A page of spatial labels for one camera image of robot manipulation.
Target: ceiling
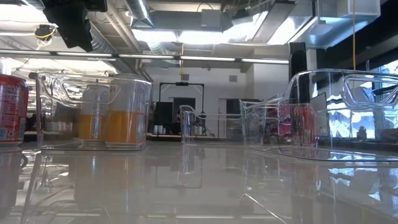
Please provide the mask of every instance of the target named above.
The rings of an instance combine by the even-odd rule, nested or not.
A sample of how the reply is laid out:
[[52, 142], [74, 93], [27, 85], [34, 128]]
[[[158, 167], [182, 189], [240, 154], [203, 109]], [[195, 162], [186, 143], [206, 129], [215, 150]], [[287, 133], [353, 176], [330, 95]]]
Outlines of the ceiling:
[[[202, 9], [210, 9], [228, 11], [234, 10], [240, 6], [248, 6], [250, 1], [247, 0], [207, 0], [203, 3], [199, 0], [148, 0], [151, 11], [186, 11], [197, 12]], [[19, 32], [26, 33], [24, 36], [19, 35], [0, 35], [0, 48], [2, 49], [37, 49], [40, 42], [32, 33], [40, 24], [48, 24], [46, 17], [40, 10], [29, 6], [9, 6], [7, 8], [0, 7], [0, 33]], [[125, 0], [108, 0], [108, 12], [89, 12], [88, 18], [92, 23], [93, 29], [97, 29], [105, 41], [108, 42], [114, 52], [141, 52], [150, 53], [150, 48], [144, 41], [138, 41], [131, 32], [131, 18], [128, 13]], [[311, 0], [298, 0], [295, 7], [291, 10], [287, 19], [281, 21], [280, 27], [276, 30], [270, 42], [282, 43], [291, 41], [306, 24], [313, 21], [313, 9]], [[313, 27], [318, 25], [317, 22], [312, 24]], [[262, 28], [266, 34], [267, 27]], [[306, 41], [310, 34], [306, 34], [298, 38], [300, 41]], [[192, 56], [219, 56], [219, 57], [250, 57], [250, 58], [274, 58], [287, 60], [289, 51], [286, 45], [268, 45], [261, 39], [253, 41], [235, 41], [225, 44], [178, 44], [175, 42], [164, 42], [164, 47], [171, 54], [180, 54]], [[71, 51], [84, 52], [79, 47], [68, 49], [62, 38], [55, 34], [51, 44], [42, 46], [40, 50], [54, 51]], [[81, 73], [86, 70], [87, 73], [103, 73], [105, 71], [114, 72], [112, 67], [114, 64], [102, 61], [80, 61], [75, 63], [66, 63], [62, 60], [31, 60], [24, 64], [28, 58], [15, 58], [14, 66], [21, 66], [31, 70], [69, 70], [71, 72]], [[158, 63], [146, 61], [145, 66], [161, 66]], [[129, 69], [136, 68], [136, 62], [133, 59], [127, 59], [123, 62]], [[180, 66], [179, 63], [168, 65], [169, 67]], [[222, 63], [222, 62], [205, 62], [205, 61], [184, 61], [184, 67], [198, 68], [243, 68], [241, 63]]]

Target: white wall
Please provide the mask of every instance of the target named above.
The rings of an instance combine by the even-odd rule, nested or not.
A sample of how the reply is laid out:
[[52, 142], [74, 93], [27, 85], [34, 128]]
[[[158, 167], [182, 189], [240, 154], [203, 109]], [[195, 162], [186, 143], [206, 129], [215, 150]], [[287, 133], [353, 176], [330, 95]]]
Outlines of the white wall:
[[245, 98], [254, 98], [254, 65], [251, 65], [249, 70], [246, 72]]
[[[153, 101], [159, 100], [160, 82], [180, 82], [179, 68], [147, 68], [148, 74], [154, 79]], [[205, 112], [218, 114], [219, 99], [245, 98], [245, 74], [240, 69], [212, 68], [210, 71], [202, 68], [184, 68], [183, 72], [190, 75], [189, 83], [205, 84]], [[229, 82], [230, 75], [237, 75], [238, 82]], [[187, 97], [196, 99], [196, 110], [201, 110], [201, 93], [193, 86], [170, 85], [162, 93], [162, 101], [173, 102], [174, 97]], [[217, 132], [217, 123], [207, 123], [211, 132]]]
[[285, 93], [289, 85], [288, 65], [254, 65], [254, 98], [268, 99]]

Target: clear plastic bin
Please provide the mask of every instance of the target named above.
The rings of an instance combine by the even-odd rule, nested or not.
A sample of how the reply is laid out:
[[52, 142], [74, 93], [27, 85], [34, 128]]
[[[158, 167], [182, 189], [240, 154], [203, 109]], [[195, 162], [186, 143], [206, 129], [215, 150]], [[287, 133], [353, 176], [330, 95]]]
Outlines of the clear plastic bin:
[[43, 73], [36, 88], [40, 149], [145, 148], [151, 83], [129, 74]]
[[183, 144], [243, 145], [240, 114], [199, 113], [188, 105], [180, 106], [180, 114]]
[[256, 146], [394, 150], [398, 142], [397, 93], [396, 75], [351, 70], [302, 72], [279, 98], [241, 102], [244, 141]]

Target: ceiling duct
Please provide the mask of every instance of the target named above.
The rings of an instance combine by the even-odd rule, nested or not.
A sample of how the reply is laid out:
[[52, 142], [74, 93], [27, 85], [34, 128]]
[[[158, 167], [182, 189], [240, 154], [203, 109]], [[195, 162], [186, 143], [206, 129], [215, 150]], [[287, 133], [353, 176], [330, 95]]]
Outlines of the ceiling duct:
[[[315, 15], [289, 42], [305, 42], [307, 47], [326, 49], [345, 40], [353, 35], [353, 3], [353, 0], [319, 0]], [[357, 32], [380, 16], [381, 0], [355, 0], [355, 3]]]
[[295, 6], [295, 1], [275, 1], [252, 40], [267, 43]]
[[149, 6], [145, 0], [127, 0], [127, 9], [132, 15], [132, 24], [144, 27], [153, 27], [152, 19], [149, 16]]
[[[93, 40], [91, 44], [93, 46], [93, 52], [96, 53], [116, 53], [112, 45], [104, 38], [104, 36], [99, 32], [99, 30], [91, 24], [90, 29], [91, 36]], [[131, 68], [122, 61], [122, 59], [116, 59], [115, 61], [107, 62], [114, 68], [116, 68], [121, 73], [131, 73]]]
[[[157, 30], [197, 30], [223, 32], [233, 26], [231, 18], [219, 10], [202, 10], [202, 12], [175, 12], [153, 11], [150, 12], [153, 28]], [[133, 23], [132, 29], [148, 29], [142, 23]]]
[[[169, 51], [164, 47], [164, 44], [161, 42], [158, 43], [148, 43], [148, 47], [153, 54], [157, 55], [175, 55], [175, 52]], [[179, 60], [154, 60], [151, 61], [151, 64], [158, 65], [161, 68], [170, 68], [170, 67], [179, 67]]]

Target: black speaker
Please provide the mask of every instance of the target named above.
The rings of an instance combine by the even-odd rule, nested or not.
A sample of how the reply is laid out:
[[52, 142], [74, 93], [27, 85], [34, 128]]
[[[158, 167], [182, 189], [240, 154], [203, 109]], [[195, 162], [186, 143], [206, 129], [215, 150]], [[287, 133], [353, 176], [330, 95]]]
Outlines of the black speaker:
[[299, 72], [307, 70], [305, 42], [289, 43], [289, 81]]

